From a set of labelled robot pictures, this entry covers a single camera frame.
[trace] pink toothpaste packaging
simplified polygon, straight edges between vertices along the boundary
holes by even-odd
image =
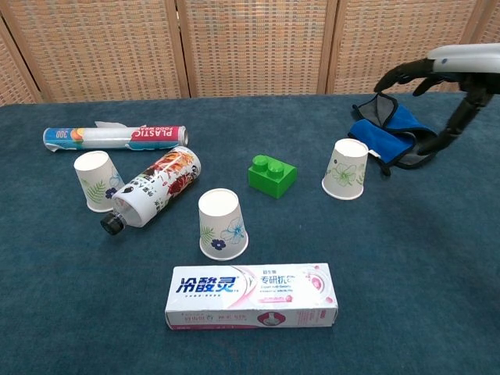
[[[172,330],[330,327],[337,314],[326,263],[178,266],[165,308]]]

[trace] green building block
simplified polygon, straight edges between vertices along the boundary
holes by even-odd
[[[297,168],[266,155],[257,155],[248,168],[251,187],[279,198],[297,180]]]

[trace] paper cup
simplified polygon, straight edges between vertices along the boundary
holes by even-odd
[[[207,191],[198,201],[200,249],[210,259],[231,260],[248,246],[238,196],[231,190]]]
[[[323,190],[337,199],[356,199],[363,193],[368,147],[351,138],[335,142],[327,171],[321,182]]]
[[[86,152],[75,160],[73,166],[87,199],[87,207],[97,213],[111,211],[111,197],[124,183],[107,152]]]

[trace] blue towel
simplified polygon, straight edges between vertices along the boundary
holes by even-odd
[[[385,174],[390,174],[391,166],[413,169],[435,157],[435,153],[417,155],[417,151],[437,134],[396,99],[377,94],[369,102],[353,108],[361,119],[354,123],[348,136],[363,142],[380,156],[378,161]]]

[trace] robotic arm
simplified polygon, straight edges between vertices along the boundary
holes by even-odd
[[[446,128],[433,140],[422,145],[419,155],[447,148],[495,94],[500,94],[500,43],[479,45],[446,45],[435,48],[425,59],[404,63],[389,70],[375,86],[381,92],[394,84],[407,84],[425,78],[413,92],[422,95],[441,82],[458,82],[466,97],[448,119]]]

